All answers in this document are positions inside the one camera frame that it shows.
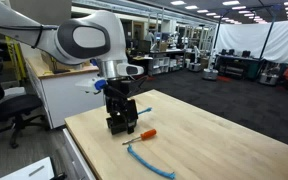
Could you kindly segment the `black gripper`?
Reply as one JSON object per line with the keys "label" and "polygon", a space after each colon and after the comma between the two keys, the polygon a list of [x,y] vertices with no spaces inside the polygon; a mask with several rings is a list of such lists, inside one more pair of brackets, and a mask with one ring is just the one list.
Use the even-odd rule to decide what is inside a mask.
{"label": "black gripper", "polygon": [[117,129],[127,129],[132,134],[137,125],[137,109],[134,100],[129,97],[135,90],[132,80],[109,80],[104,88],[106,110],[110,117],[106,119],[112,135]]}

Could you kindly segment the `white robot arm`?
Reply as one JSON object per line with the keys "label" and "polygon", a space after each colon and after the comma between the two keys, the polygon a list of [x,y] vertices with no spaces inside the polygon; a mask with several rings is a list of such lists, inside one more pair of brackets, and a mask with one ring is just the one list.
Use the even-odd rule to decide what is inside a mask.
{"label": "white robot arm", "polygon": [[98,10],[60,25],[45,25],[0,1],[0,34],[40,49],[65,65],[94,59],[99,77],[91,81],[91,87],[105,94],[108,128],[113,135],[134,132],[138,112],[130,97],[143,82],[135,77],[144,68],[128,62],[124,29],[114,13]]}

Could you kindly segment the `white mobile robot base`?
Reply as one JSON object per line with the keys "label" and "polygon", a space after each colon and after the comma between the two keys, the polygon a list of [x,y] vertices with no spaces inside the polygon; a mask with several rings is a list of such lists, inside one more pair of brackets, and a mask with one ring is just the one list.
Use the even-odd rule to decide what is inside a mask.
{"label": "white mobile robot base", "polygon": [[208,67],[203,70],[202,78],[204,80],[217,80],[218,71],[214,68],[216,60],[215,50],[213,50],[209,57]]}

